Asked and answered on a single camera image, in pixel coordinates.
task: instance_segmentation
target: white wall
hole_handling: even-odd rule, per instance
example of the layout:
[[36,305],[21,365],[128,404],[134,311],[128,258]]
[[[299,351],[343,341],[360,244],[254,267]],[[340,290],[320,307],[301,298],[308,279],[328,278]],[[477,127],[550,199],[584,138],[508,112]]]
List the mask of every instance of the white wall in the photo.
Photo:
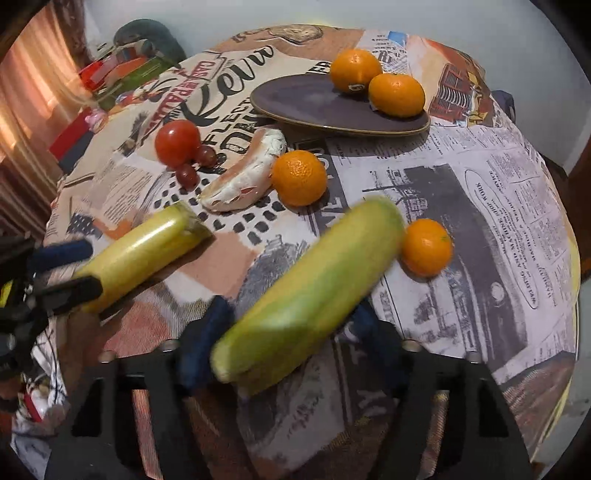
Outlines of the white wall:
[[517,124],[567,171],[591,134],[591,85],[530,0],[86,0],[103,41],[136,18],[165,24],[187,54],[240,32],[289,23],[383,28],[463,50],[492,90],[515,98]]

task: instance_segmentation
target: purple plate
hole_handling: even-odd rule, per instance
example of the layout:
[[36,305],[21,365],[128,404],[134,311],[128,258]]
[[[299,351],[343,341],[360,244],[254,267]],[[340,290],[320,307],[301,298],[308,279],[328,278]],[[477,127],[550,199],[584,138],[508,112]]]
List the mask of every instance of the purple plate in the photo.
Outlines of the purple plate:
[[357,135],[414,135],[429,128],[427,112],[396,118],[374,112],[366,96],[344,95],[328,75],[304,73],[269,80],[251,93],[251,103],[277,120]]

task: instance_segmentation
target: orange fruit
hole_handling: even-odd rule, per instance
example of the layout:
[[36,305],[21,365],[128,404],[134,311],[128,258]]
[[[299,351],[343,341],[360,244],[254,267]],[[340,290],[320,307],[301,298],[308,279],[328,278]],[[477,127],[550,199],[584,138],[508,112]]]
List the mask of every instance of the orange fruit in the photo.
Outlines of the orange fruit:
[[356,93],[367,89],[369,82],[382,73],[382,64],[367,50],[344,50],[330,65],[330,79],[341,92]]
[[434,277],[452,259],[453,243],[440,223],[419,218],[406,230],[401,260],[419,277]]
[[282,202],[303,207],[322,197],[328,179],[324,165],[313,153],[294,150],[275,161],[271,181]]
[[383,73],[369,82],[369,101],[386,115],[406,118],[425,107],[425,90],[410,75]]

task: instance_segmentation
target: table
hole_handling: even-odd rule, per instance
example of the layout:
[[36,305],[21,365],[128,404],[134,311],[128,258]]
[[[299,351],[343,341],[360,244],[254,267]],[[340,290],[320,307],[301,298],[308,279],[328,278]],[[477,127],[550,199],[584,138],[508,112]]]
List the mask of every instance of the table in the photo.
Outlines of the table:
[[[294,211],[270,191],[241,212],[203,210],[200,189],[246,152],[257,127],[272,123],[250,105],[253,88],[287,74],[325,74],[341,49],[355,46],[371,50],[385,71],[421,82],[430,132],[375,140],[282,125],[291,147],[326,166],[329,197]],[[432,351],[481,351],[533,456],[576,359],[579,257],[543,159],[494,102],[477,62],[415,35],[285,25],[240,33],[182,67],[138,90],[137,102],[95,135],[60,193],[46,243],[85,236],[100,251],[176,201],[191,206],[216,240],[158,273],[104,326],[88,318],[54,334],[56,384],[74,388],[82,365],[103,348],[127,356],[177,337],[214,294],[230,298],[240,317],[349,205],[385,194],[407,222],[442,222],[456,255],[424,284],[395,264],[372,293],[377,314]],[[225,161],[202,171],[194,192],[155,161],[155,132],[176,118],[195,123]],[[230,397],[214,388],[187,403],[214,478],[254,478],[254,471],[265,479],[365,478],[394,410],[365,353],[342,332],[278,385],[238,405]],[[437,458],[446,398],[434,398],[425,473]],[[146,472],[158,478],[142,392],[136,420]]]

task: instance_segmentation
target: tomato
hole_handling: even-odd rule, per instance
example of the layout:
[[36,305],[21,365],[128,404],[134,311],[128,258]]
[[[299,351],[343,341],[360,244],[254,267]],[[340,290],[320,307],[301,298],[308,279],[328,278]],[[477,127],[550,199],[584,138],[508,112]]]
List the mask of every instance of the tomato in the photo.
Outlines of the tomato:
[[195,161],[202,167],[215,167],[217,165],[216,151],[208,145],[201,145],[195,153]]
[[189,120],[173,120],[163,125],[154,140],[158,159],[172,168],[194,159],[199,145],[199,129]]
[[199,175],[195,169],[188,163],[181,165],[175,172],[178,183],[185,190],[193,190],[199,181]]

